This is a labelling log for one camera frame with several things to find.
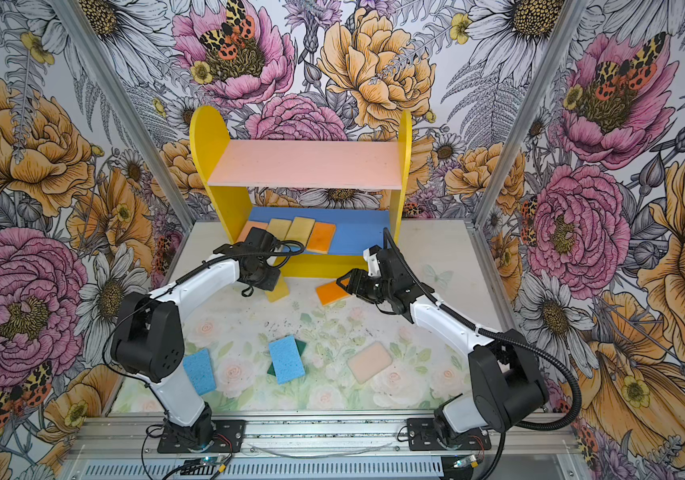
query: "yellow shelf side panel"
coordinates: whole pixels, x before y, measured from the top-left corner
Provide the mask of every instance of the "yellow shelf side panel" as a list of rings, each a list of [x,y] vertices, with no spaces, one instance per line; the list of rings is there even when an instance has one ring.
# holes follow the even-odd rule
[[[401,233],[401,216],[404,211],[406,200],[406,183],[409,180],[411,168],[411,113],[405,111],[401,116],[401,125],[398,127],[398,151],[401,155],[401,189],[391,191],[391,203],[389,206],[393,240],[398,242]]]
[[[212,187],[209,178],[230,142],[222,115],[214,107],[198,107],[190,121],[190,151],[201,183],[212,200],[214,210],[231,244],[235,243],[252,211],[246,187]]]

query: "sponge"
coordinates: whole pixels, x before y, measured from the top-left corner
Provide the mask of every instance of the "sponge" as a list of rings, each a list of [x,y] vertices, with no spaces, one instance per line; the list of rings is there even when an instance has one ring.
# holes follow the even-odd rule
[[[310,237],[310,232],[313,230],[313,224],[316,221],[312,218],[305,218],[304,216],[295,216],[290,231],[286,234],[285,240],[294,240],[300,244],[307,245]]]
[[[334,238],[336,231],[337,225],[316,222],[305,250],[312,252],[313,254],[328,254],[329,247],[332,245],[332,238]]]
[[[284,240],[286,238],[286,232],[290,231],[291,225],[291,220],[274,218],[270,221],[270,225],[268,225],[268,233],[273,234],[277,240]]]
[[[273,303],[277,300],[282,299],[290,294],[290,286],[286,284],[283,275],[279,275],[279,281],[276,282],[276,288],[272,292],[265,290],[265,296],[268,297],[268,301]]]
[[[201,349],[193,355],[183,358],[183,368],[199,395],[213,392],[217,388],[212,372],[212,361],[209,358],[209,349]]]
[[[297,341],[293,335],[269,343],[268,348],[279,385],[305,375],[305,367],[302,366],[302,360],[299,360]]]
[[[246,236],[249,234],[250,230],[254,228],[262,228],[263,230],[266,230],[268,228],[268,224],[264,222],[252,222],[251,220],[246,222],[246,225],[244,225],[243,230],[241,230],[241,235],[239,235],[239,239],[236,240],[236,242],[242,242],[246,240]]]
[[[366,382],[393,363],[390,353],[380,342],[374,342],[347,360],[347,367],[358,383]]]
[[[347,285],[347,278],[342,281],[342,284]],[[323,306],[327,306],[350,296],[350,293],[341,289],[336,282],[331,282],[316,287],[316,295],[318,295],[318,299],[321,301],[321,304]]]

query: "pink peony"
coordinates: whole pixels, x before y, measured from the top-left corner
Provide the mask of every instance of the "pink peony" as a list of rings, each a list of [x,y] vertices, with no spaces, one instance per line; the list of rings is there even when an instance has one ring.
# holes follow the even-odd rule
[[[656,72],[639,90],[626,85],[617,87],[606,100],[597,98],[600,83],[596,67],[601,62],[621,65],[641,50],[642,44],[630,46],[627,39],[617,44],[615,38],[600,34],[577,62],[577,71],[567,81],[567,95],[559,118],[549,126],[552,142],[573,151],[586,162],[601,162],[606,168],[622,168],[642,153],[661,133],[675,111],[664,108],[670,97],[678,63],[667,65],[670,57],[666,39],[655,61]]]
[[[0,232],[0,390],[19,385],[46,361],[55,375],[73,365],[85,283],[87,270],[66,245],[29,228]]]
[[[599,293],[628,253],[630,228],[622,206],[616,180],[597,166],[556,168],[537,196],[532,270],[558,277],[575,298]]]
[[[296,94],[272,98],[261,114],[246,119],[246,129],[263,140],[347,140],[334,110]]]
[[[239,47],[236,58],[222,60],[218,54],[207,54],[199,41],[201,34],[221,30],[226,9],[213,13],[206,7],[203,16],[176,15],[172,21],[175,48],[180,67],[190,69],[194,85],[201,85],[214,104],[241,108],[245,104],[265,101],[276,93],[290,89],[294,80],[295,48],[290,34],[281,36],[265,8],[260,13],[244,0],[246,14],[254,19],[254,38]]]

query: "butterfly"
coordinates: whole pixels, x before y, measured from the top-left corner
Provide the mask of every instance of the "butterfly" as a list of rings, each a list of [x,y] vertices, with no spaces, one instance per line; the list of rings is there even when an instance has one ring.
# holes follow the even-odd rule
[[[430,265],[425,265],[423,270],[425,275],[427,275],[429,282],[437,283],[444,290],[449,288],[449,282],[451,282],[451,278],[454,276],[453,271],[448,270],[446,272],[443,272],[443,274],[438,275],[436,274],[436,271],[433,270],[433,267]]]
[[[521,206],[521,241],[524,245],[537,246],[537,232],[534,231],[534,215],[537,213],[537,200],[532,198]]]
[[[616,91],[640,90],[657,72],[657,58],[665,46],[667,34],[660,32],[645,43],[632,59],[621,64],[600,62],[596,65],[596,98],[609,100]]]
[[[254,31],[254,18],[246,14],[243,0],[228,0],[221,29],[202,33],[199,42],[212,56],[233,60],[238,56],[239,48],[246,45],[246,40],[254,38]]]
[[[0,392],[0,429],[9,422],[12,414],[25,416],[32,408],[44,403],[52,389],[51,362],[42,363],[33,370],[21,385],[9,392]]]

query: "mounting plate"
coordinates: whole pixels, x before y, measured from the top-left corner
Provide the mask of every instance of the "mounting plate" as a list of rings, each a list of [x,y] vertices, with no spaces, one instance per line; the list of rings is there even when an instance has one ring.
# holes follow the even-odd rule
[[[483,449],[491,448],[489,434],[484,435],[480,428],[472,428],[455,439],[456,448],[446,448],[438,441],[438,435],[433,427],[433,418],[407,418],[406,430],[409,435],[409,449],[413,452],[428,450],[481,450],[478,437],[483,443]]]
[[[244,420],[213,420],[214,433],[219,434],[233,445],[233,453],[241,452],[241,441],[243,440]],[[230,447],[227,443],[218,438],[206,450],[201,453],[228,453]],[[177,439],[177,435],[169,427],[164,427],[164,433],[158,442],[158,453],[190,453],[187,447]]]

